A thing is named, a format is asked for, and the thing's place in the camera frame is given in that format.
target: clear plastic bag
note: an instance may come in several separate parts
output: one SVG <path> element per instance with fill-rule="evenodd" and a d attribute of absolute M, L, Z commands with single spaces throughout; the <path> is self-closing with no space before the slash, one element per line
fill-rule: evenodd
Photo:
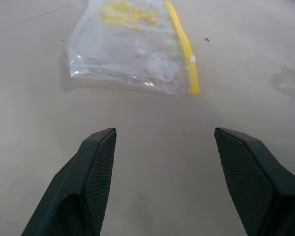
<path fill-rule="evenodd" d="M 167 94 L 199 91 L 195 57 L 169 1 L 90 0 L 67 55 L 72 77 Z"/>

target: yellow zipper seal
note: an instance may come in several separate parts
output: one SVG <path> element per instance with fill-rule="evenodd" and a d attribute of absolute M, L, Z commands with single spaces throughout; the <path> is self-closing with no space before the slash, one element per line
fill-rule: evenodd
<path fill-rule="evenodd" d="M 165 5 L 166 5 L 166 7 L 173 19 L 175 28 L 178 32 L 180 44 L 183 49 L 183 53 L 185 54 L 186 63 L 188 66 L 188 78 L 189 78 L 190 93 L 197 94 L 200 90 L 199 90 L 199 85 L 198 85 L 196 60 L 195 60 L 195 56 L 193 54 L 189 39 L 188 39 L 186 33 L 183 31 L 183 28 L 182 28 L 181 23 L 179 21 L 178 15 L 177 15 L 176 10 L 175 10 L 174 6 L 172 5 L 171 1 L 167 0 L 165 2 Z"/>

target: concrete floor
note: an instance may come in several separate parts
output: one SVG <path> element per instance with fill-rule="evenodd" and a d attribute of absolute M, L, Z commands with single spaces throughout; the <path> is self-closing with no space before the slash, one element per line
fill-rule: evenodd
<path fill-rule="evenodd" d="M 103 236 L 242 236 L 214 128 L 261 139 L 295 174 L 295 0 L 173 0 L 201 93 L 69 78 L 84 0 L 0 0 L 0 236 L 20 235 L 83 139 L 116 127 Z"/>

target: gray floor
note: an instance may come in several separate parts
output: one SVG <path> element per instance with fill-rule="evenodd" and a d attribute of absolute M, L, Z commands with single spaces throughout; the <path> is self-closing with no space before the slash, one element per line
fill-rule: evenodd
<path fill-rule="evenodd" d="M 174 0 L 201 93 L 97 89 L 68 77 L 79 0 L 0 0 L 0 236 L 19 235 L 53 175 L 116 127 L 103 236 L 242 236 L 213 137 L 261 139 L 295 174 L 295 0 Z"/>

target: plastic bag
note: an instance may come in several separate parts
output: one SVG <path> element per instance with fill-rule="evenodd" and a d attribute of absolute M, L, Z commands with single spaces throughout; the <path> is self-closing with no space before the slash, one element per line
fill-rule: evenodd
<path fill-rule="evenodd" d="M 170 1 L 90 0 L 67 55 L 72 77 L 199 92 L 195 57 Z"/>

